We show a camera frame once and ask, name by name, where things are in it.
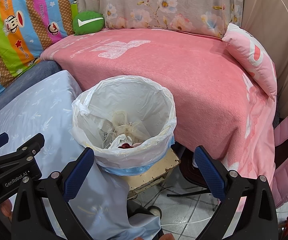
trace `screw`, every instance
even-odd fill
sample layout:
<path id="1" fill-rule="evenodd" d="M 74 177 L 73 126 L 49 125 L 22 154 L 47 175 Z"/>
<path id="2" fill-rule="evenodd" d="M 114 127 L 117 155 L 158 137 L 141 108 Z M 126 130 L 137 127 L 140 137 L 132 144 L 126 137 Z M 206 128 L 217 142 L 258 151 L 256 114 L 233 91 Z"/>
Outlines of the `screw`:
<path id="1" fill-rule="evenodd" d="M 230 171 L 229 172 L 230 176 L 232 176 L 233 178 L 237 177 L 237 172 L 236 171 Z"/>
<path id="2" fill-rule="evenodd" d="M 260 176 L 260 180 L 263 181 L 263 182 L 265 182 L 265 181 L 266 181 L 266 177 L 265 177 L 264 175 L 261 175 L 261 176 Z"/>
<path id="3" fill-rule="evenodd" d="M 29 180 L 29 177 L 24 177 L 24 178 L 22 179 L 22 181 L 23 181 L 24 183 L 28 182 L 28 180 Z"/>
<path id="4" fill-rule="evenodd" d="M 53 172 L 53 173 L 51 174 L 51 177 L 52 177 L 53 179 L 56 179 L 56 178 L 58 178 L 59 175 L 60 175 L 60 173 L 57 172 L 57 171 L 55 171 L 55 172 Z"/>

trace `pink bedsheet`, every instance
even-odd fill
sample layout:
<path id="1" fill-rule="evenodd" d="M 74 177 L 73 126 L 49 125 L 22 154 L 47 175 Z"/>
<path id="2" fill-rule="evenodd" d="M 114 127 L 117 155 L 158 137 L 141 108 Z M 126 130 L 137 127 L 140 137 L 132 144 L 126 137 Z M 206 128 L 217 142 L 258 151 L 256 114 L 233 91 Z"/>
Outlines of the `pink bedsheet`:
<path id="1" fill-rule="evenodd" d="M 107 30 L 68 36 L 46 49 L 87 90 L 118 75 L 150 78 L 174 95 L 175 140 L 203 145 L 228 170 L 271 184 L 276 103 L 217 38 L 158 29 Z"/>

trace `tile floor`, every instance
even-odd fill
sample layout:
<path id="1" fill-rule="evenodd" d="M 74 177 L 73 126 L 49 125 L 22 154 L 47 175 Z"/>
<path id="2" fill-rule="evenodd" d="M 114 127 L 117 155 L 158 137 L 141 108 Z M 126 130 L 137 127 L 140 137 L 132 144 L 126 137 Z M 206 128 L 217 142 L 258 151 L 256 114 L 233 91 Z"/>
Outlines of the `tile floor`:
<path id="1" fill-rule="evenodd" d="M 213 208 L 217 204 L 211 194 L 202 194 L 190 197 L 167 197 L 167 194 L 186 193 L 197 191 L 201 188 L 196 188 L 195 185 L 186 181 L 176 167 L 171 176 L 168 178 L 164 187 L 153 186 L 137 196 L 137 200 L 145 207 L 150 205 L 158 206 L 162 210 L 161 224 L 185 223 L 203 220 L 211 217 L 214 214 Z M 288 203 L 276 210 L 278 222 L 286 220 L 288 216 Z M 238 222 L 240 213 L 236 213 L 225 237 L 230 236 Z M 208 220 L 194 224 L 179 224 L 162 226 L 164 233 L 172 233 L 175 240 L 195 240 L 201 233 L 203 228 L 208 223 Z"/>

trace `garbage bag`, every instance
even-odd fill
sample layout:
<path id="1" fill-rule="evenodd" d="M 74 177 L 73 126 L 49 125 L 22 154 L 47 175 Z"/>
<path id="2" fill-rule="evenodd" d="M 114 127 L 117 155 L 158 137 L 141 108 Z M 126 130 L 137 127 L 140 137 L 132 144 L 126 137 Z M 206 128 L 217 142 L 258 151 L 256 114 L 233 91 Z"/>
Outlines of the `garbage bag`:
<path id="1" fill-rule="evenodd" d="M 174 141 L 173 95 L 148 78 L 105 79 L 82 92 L 72 108 L 73 138 L 82 146 L 92 148 L 96 162 L 102 167 L 151 166 L 166 154 Z M 134 139 L 133 143 L 142 144 L 130 149 L 107 149 L 118 133 L 125 133 Z"/>

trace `floral curtain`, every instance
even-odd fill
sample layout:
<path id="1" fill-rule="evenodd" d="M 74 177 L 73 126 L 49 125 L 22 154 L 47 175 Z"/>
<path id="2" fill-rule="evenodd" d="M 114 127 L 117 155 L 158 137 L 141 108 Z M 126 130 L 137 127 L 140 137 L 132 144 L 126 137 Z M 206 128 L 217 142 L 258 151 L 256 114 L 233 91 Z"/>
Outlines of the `floral curtain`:
<path id="1" fill-rule="evenodd" d="M 222 38 L 228 23 L 240 26 L 243 0 L 77 0 L 97 10 L 107 28 L 163 28 Z"/>

